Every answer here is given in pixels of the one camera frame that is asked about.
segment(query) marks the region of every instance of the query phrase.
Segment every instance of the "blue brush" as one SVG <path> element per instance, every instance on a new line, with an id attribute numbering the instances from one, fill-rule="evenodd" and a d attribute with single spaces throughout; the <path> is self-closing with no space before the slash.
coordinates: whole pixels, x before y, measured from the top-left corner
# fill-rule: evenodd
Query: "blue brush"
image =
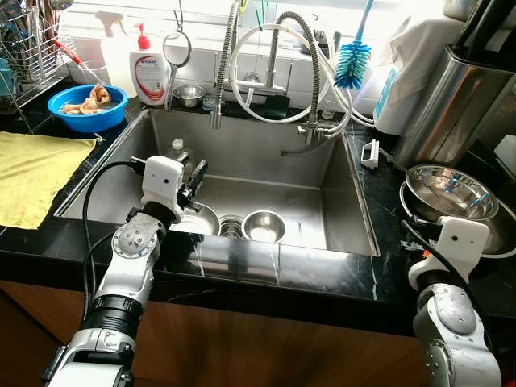
<path id="1" fill-rule="evenodd" d="M 367 44 L 362 44 L 362 35 L 373 1 L 368 0 L 365 6 L 364 15 L 353 43 L 345 44 L 340 48 L 340 59 L 335 75 L 335 85 L 338 87 L 359 89 L 362 86 L 365 69 L 371 54 L 371 48 Z"/>

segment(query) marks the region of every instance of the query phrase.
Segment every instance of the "red pump cap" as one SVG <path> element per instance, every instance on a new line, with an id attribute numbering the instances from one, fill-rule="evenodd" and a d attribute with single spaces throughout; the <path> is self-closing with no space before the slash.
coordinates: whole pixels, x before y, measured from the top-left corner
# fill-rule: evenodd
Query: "red pump cap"
<path id="1" fill-rule="evenodd" d="M 148 50 L 151 47 L 151 41 L 144 35 L 144 24 L 138 23 L 136 27 L 139 28 L 138 47 L 140 50 Z"/>

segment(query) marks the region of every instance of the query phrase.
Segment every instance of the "kitchen sink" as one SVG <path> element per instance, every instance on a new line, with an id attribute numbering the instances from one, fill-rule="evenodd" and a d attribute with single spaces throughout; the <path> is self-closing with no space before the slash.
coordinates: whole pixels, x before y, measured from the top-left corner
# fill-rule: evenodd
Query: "kitchen sink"
<path id="1" fill-rule="evenodd" d="M 221 129 L 212 130 L 209 118 L 178 110 L 143 111 L 56 216 L 81 218 L 85 189 L 103 164 L 131 156 L 166 155 L 174 139 L 183 139 L 196 161 L 204 158 L 209 164 L 196 201 L 211 207 L 220 218 L 272 210 L 285 220 L 283 244 L 378 256 L 344 138 L 303 156 L 287 157 L 281 151 L 304 147 L 294 124 L 223 117 Z M 106 173 L 90 198 L 89 219 L 125 223 L 128 211 L 140 207 L 141 181 L 142 177 L 124 167 Z"/>

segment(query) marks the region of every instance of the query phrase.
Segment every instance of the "metal hose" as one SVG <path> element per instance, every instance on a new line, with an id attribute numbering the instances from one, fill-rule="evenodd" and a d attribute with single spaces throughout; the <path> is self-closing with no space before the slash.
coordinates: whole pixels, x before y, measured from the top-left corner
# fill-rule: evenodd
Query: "metal hose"
<path id="1" fill-rule="evenodd" d="M 314 87 L 312 89 L 312 107 L 310 110 L 310 115 L 308 118 L 309 123 L 317 122 L 317 105 L 319 99 L 319 58 L 317 55 L 317 48 L 315 47 L 315 37 L 311 28 L 308 26 L 308 23 L 302 18 L 299 14 L 295 12 L 286 11 L 283 12 L 276 20 L 276 24 L 281 24 L 285 19 L 294 19 L 299 25 L 302 27 L 303 32 L 305 33 L 305 37 L 308 40 L 308 44 L 310 46 L 310 55 L 312 56 L 312 67 L 314 69 Z M 279 35 L 279 31 L 275 30 L 273 32 L 273 41 L 271 45 L 274 46 L 274 50 L 277 47 L 277 37 Z"/>
<path id="2" fill-rule="evenodd" d="M 231 6 L 229 18 L 227 19 L 226 35 L 224 36 L 223 53 L 220 57 L 220 65 L 218 67 L 217 85 L 215 87 L 215 104 L 210 116 L 210 128 L 219 129 L 221 120 L 221 103 L 223 99 L 224 78 L 226 77 L 227 61 L 231 52 L 231 43 L 235 37 L 236 18 L 239 10 L 239 2 L 234 1 Z"/>

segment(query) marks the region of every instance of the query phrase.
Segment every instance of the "sink drain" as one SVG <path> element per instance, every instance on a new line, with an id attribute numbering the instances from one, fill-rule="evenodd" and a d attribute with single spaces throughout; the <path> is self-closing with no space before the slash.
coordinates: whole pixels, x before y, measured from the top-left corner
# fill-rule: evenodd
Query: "sink drain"
<path id="1" fill-rule="evenodd" d="M 242 218 L 236 215 L 222 216 L 220 219 L 220 235 L 226 238 L 243 239 Z"/>

